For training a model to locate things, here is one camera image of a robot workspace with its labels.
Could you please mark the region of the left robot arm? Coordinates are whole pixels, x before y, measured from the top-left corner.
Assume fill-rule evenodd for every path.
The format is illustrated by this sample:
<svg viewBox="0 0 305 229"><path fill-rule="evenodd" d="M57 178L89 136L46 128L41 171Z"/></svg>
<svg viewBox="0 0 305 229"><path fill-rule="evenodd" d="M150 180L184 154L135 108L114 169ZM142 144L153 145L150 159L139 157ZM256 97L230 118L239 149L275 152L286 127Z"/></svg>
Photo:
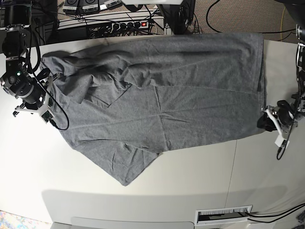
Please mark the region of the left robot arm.
<svg viewBox="0 0 305 229"><path fill-rule="evenodd" d="M296 51L296 81L297 93L291 95L292 103L279 100L276 106L267 106L263 115L257 121L257 127L268 132L281 130L289 132L297 121L305 117L305 30L296 26L296 36L299 40Z"/></svg>

